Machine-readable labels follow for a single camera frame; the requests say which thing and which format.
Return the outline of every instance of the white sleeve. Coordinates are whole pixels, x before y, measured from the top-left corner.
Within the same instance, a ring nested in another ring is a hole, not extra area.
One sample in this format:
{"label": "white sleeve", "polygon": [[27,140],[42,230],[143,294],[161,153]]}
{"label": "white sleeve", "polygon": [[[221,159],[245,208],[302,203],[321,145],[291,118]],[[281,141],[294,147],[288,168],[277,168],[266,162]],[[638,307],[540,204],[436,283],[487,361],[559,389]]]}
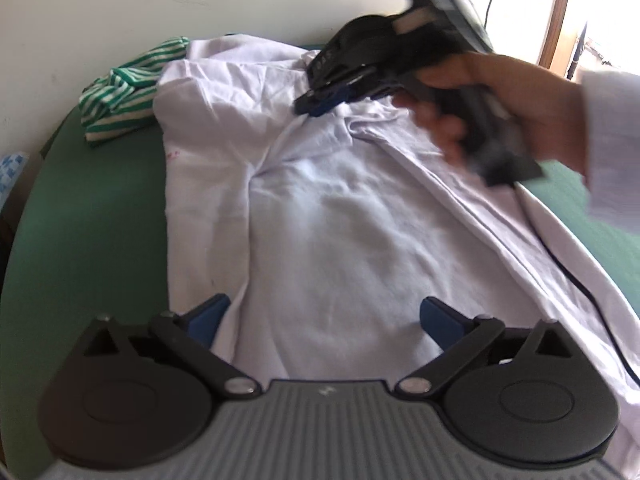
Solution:
{"label": "white sleeve", "polygon": [[587,72],[590,214],[640,232],[640,76]]}

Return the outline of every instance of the white garment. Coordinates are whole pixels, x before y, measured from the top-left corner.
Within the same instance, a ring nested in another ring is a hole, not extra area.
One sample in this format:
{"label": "white garment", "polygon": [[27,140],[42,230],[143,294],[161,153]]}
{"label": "white garment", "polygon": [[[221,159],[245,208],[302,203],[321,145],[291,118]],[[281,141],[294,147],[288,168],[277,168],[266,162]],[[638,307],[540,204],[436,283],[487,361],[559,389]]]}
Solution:
{"label": "white garment", "polygon": [[[170,306],[217,292],[232,305],[212,351],[273,378],[400,377],[439,354],[418,324],[425,296],[508,326],[559,319],[615,392],[608,455],[639,468],[640,392],[593,307],[524,225],[511,190],[452,173],[405,111],[384,102],[295,117],[302,49],[247,36],[194,41],[159,81],[167,155]],[[528,197],[560,260],[604,306],[629,360],[640,323],[575,237]]]}
{"label": "white garment", "polygon": [[640,233],[640,76],[587,72],[582,88],[589,133],[590,213]]}

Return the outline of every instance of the bed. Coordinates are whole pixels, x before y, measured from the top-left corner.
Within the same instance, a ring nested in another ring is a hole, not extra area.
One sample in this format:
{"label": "bed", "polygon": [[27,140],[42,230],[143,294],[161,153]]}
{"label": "bed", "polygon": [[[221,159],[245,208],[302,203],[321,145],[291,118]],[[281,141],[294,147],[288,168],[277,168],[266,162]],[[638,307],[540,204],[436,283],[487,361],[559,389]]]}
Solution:
{"label": "bed", "polygon": [[[52,461],[38,398],[100,313],[145,322],[168,307],[164,151],[151,126],[98,148],[74,110],[60,127],[14,243],[0,301],[0,421],[9,469],[30,480]],[[551,164],[529,186],[597,257],[640,312],[640,238],[584,214],[579,179]]]}

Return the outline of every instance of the green and white striped cloth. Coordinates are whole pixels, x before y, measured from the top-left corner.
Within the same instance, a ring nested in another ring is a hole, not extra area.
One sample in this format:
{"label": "green and white striped cloth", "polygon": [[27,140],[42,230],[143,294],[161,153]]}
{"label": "green and white striped cloth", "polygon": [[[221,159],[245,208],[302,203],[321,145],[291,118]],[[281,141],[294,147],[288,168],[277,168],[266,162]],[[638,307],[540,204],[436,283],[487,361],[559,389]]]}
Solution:
{"label": "green and white striped cloth", "polygon": [[96,79],[80,96],[80,123],[89,144],[99,144],[148,124],[156,81],[164,66],[186,56],[188,38],[171,38]]}

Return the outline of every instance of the human hand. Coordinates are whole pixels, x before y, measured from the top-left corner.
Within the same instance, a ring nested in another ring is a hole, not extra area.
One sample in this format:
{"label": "human hand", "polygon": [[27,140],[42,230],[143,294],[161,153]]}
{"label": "human hand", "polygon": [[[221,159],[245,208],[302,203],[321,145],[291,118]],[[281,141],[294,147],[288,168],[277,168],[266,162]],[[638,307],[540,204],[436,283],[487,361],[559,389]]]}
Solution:
{"label": "human hand", "polygon": [[[580,86],[549,70],[507,56],[467,53],[418,70],[417,78],[432,88],[489,86],[502,105],[518,118],[525,142],[537,160],[559,160],[585,175],[586,119]],[[419,102],[405,91],[394,105],[414,112],[416,125],[427,129],[453,166],[465,165],[459,144],[466,133],[458,117],[441,115],[436,105]]]}

